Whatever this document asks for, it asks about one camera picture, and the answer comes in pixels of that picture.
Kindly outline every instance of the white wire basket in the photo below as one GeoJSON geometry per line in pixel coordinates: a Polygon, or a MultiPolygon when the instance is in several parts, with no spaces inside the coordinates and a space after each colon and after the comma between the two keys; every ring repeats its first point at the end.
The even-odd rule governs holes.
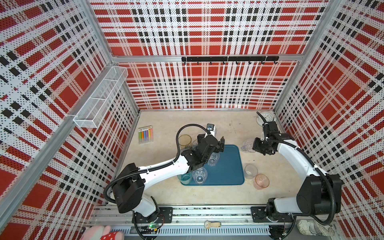
{"type": "Polygon", "coordinates": [[[127,68],[111,67],[74,118],[77,126],[98,128],[127,76],[127,68]]]}

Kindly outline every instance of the clear plastic cup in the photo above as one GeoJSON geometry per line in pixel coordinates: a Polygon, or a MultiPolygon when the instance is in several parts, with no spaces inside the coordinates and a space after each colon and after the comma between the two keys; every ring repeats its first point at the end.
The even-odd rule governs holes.
{"type": "Polygon", "coordinates": [[[217,161],[219,158],[220,158],[220,153],[213,152],[209,157],[207,164],[213,167],[217,164],[217,161]]]}
{"type": "Polygon", "coordinates": [[[242,146],[240,147],[242,152],[256,152],[253,150],[253,142],[255,139],[247,139],[245,142],[243,142],[242,146]]]}
{"type": "Polygon", "coordinates": [[[257,167],[253,164],[248,164],[244,168],[244,177],[246,179],[254,179],[258,173],[257,167]]]}
{"type": "Polygon", "coordinates": [[[180,180],[180,182],[182,184],[187,185],[192,180],[192,172],[189,172],[189,173],[186,173],[186,174],[177,175],[177,178],[180,180]]]}
{"type": "Polygon", "coordinates": [[[192,172],[192,177],[197,184],[203,184],[208,177],[208,172],[205,168],[201,167],[192,172]]]}
{"type": "Polygon", "coordinates": [[[179,137],[180,149],[188,149],[191,147],[192,138],[188,134],[181,135],[179,137]]]}
{"type": "Polygon", "coordinates": [[[255,181],[253,182],[253,186],[257,190],[265,189],[266,187],[269,186],[269,179],[268,179],[268,177],[266,175],[264,175],[264,174],[258,174],[255,177],[255,181]]]}
{"type": "Polygon", "coordinates": [[[192,142],[192,149],[195,150],[197,148],[197,145],[199,143],[197,142],[197,139],[195,139],[193,142],[192,142]]]}

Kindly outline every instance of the stuffed toy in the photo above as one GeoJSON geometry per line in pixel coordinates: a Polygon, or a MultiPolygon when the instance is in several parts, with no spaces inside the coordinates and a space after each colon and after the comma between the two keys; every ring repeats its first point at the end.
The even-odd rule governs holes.
{"type": "Polygon", "coordinates": [[[123,232],[111,232],[111,226],[85,228],[80,240],[124,240],[123,232]]]}

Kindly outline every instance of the red plaid pattern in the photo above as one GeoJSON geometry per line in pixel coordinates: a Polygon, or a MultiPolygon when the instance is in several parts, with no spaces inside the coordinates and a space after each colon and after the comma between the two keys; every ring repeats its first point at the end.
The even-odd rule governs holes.
{"type": "Polygon", "coordinates": [[[99,129],[75,127],[0,239],[78,239],[93,207],[103,204],[134,120],[131,108],[120,90],[99,129]]]}
{"type": "Polygon", "coordinates": [[[116,56],[299,54],[328,3],[90,2],[116,56]]]}
{"type": "Polygon", "coordinates": [[[141,109],[272,109],[296,62],[121,63],[141,109]]]}
{"type": "Polygon", "coordinates": [[[384,3],[343,1],[277,112],[313,160],[343,180],[348,239],[384,232],[384,3]]]}
{"type": "MultiPolygon", "coordinates": [[[[0,3],[0,197],[107,64],[79,3],[0,3]]],[[[133,121],[120,92],[99,129],[74,128],[0,239],[77,239],[133,121]]]]}

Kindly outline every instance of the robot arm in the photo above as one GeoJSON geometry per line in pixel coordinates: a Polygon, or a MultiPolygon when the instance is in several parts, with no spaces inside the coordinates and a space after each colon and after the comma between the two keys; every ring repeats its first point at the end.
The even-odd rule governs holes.
{"type": "MultiPolygon", "coordinates": [[[[176,139],[184,127],[179,130],[176,139]]],[[[148,197],[143,192],[148,187],[167,178],[185,174],[204,166],[213,152],[224,151],[224,137],[220,141],[215,138],[215,126],[208,124],[206,128],[201,128],[205,129],[206,133],[197,136],[196,148],[184,150],[180,154],[177,143],[178,155],[175,159],[144,167],[136,167],[134,163],[131,163],[122,170],[116,178],[121,180],[117,180],[115,183],[111,182],[104,190],[106,196],[106,191],[112,187],[119,213],[133,210],[141,213],[147,222],[154,221],[160,213],[159,207],[153,197],[148,197]]]]}
{"type": "Polygon", "coordinates": [[[288,133],[280,133],[276,122],[264,121],[263,135],[263,139],[255,138],[253,150],[263,155],[279,152],[292,165],[302,181],[301,189],[295,197],[268,200],[269,215],[295,213],[312,216],[319,222],[315,215],[329,214],[327,221],[319,222],[323,225],[329,224],[333,215],[340,212],[340,178],[337,175],[329,175],[314,164],[288,133]]]}

